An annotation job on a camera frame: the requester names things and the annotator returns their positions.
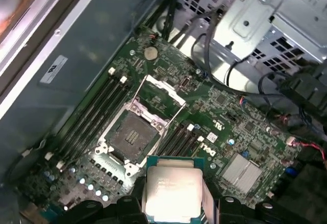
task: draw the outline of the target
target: red wire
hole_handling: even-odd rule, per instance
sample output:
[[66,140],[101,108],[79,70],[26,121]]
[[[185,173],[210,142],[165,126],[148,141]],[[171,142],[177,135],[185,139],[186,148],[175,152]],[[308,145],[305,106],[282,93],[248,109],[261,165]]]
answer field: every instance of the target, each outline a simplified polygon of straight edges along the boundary
[[242,105],[243,100],[244,100],[244,97],[242,97],[242,98],[240,99],[240,105]]
[[324,152],[324,150],[322,149],[321,146],[318,146],[315,143],[308,144],[308,143],[304,143],[304,142],[294,143],[294,145],[301,145],[301,146],[304,146],[304,147],[313,147],[313,148],[320,151],[323,161],[324,162],[326,161],[325,152]]

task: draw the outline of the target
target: integrated circuit chip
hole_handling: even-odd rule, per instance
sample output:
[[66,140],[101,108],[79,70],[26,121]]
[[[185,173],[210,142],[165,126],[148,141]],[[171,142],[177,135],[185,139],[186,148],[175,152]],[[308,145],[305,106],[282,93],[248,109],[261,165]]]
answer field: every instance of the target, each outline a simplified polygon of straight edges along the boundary
[[248,122],[244,127],[248,132],[251,132],[254,128],[254,124],[251,122]]
[[105,139],[126,159],[136,161],[158,131],[131,111],[124,112]]
[[219,104],[224,104],[225,103],[225,101],[226,101],[226,97],[225,96],[223,96],[223,95],[220,95],[220,96],[218,96],[217,98],[216,98],[216,101],[219,103]]

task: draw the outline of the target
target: ram slot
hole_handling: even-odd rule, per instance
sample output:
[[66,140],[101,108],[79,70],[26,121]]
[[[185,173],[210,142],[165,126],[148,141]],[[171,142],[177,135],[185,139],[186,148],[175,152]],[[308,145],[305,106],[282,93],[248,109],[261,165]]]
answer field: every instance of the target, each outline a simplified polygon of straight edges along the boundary
[[180,124],[178,127],[173,131],[172,135],[170,135],[166,141],[159,147],[158,155],[162,155],[166,148],[170,145],[172,139],[174,139],[183,129],[185,128],[184,125]]
[[119,83],[119,80],[117,78],[108,79],[99,89],[99,91],[96,93],[96,95],[92,98],[91,102],[87,105],[86,108],[78,115],[78,118],[75,120],[74,124],[68,132],[66,133],[66,136],[62,140],[64,145],[61,147],[60,151],[65,151],[70,143],[71,140],[74,138],[74,135],[78,132],[78,130],[83,126],[85,121],[89,121],[89,117],[92,116],[92,113],[97,109],[99,104],[101,104],[105,94],[112,90],[113,87],[115,87]]
[[183,137],[185,136],[186,133],[186,126],[183,127],[176,136],[171,136],[169,138],[169,141],[167,142],[165,148],[162,149],[161,153],[158,155],[161,156],[166,156],[166,155],[170,155],[172,150],[174,149],[175,145],[183,139]]
[[173,151],[171,152],[171,156],[180,156],[180,152],[183,150],[184,147],[188,146],[189,143],[192,141],[194,134],[191,131],[187,131],[184,139],[182,139],[176,146],[174,147]]
[[107,109],[110,103],[115,100],[116,96],[121,92],[120,83],[117,83],[109,92],[109,94],[102,96],[101,103],[95,107],[94,111],[87,117],[87,120],[84,120],[83,123],[81,123],[76,131],[76,136],[70,141],[69,148],[63,155],[63,158],[66,158],[71,151],[74,151],[76,147],[78,147],[80,142],[83,140],[83,137],[87,135],[88,130],[97,123],[97,119],[101,115],[101,112]]
[[71,158],[78,158],[84,152],[84,150],[92,143],[97,134],[103,129],[105,124],[110,122],[114,115],[114,111],[119,107],[119,105],[124,101],[127,93],[130,91],[130,87],[125,85],[118,88],[118,91],[114,96],[111,96],[107,102],[102,106],[103,109],[99,110],[101,112],[97,113],[97,116],[93,118],[95,123],[92,124],[84,133],[84,139],[79,143],[80,149],[73,150],[70,154]]
[[188,141],[188,143],[183,147],[178,153],[177,156],[187,156],[190,151],[192,151],[192,148],[196,147],[197,144],[195,143],[197,141],[198,136],[196,134],[192,134],[192,138]]

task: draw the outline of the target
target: gray side panel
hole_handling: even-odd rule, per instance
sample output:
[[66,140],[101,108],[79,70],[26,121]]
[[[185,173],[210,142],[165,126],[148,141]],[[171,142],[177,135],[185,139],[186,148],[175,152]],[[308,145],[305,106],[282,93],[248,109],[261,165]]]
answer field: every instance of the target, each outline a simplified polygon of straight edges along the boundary
[[[63,125],[128,38],[131,13],[140,1],[90,1],[0,120],[0,177],[18,152]],[[49,84],[40,83],[59,55],[67,62]]]

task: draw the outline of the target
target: motherboard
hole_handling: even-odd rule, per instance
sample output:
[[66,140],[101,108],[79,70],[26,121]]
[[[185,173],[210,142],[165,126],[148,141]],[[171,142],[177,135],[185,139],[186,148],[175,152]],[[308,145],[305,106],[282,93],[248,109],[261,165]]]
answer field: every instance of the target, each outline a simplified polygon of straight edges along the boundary
[[204,158],[206,181],[249,206],[297,155],[265,114],[218,90],[206,73],[141,27],[97,79],[18,185],[45,219],[85,199],[131,192],[148,155]]

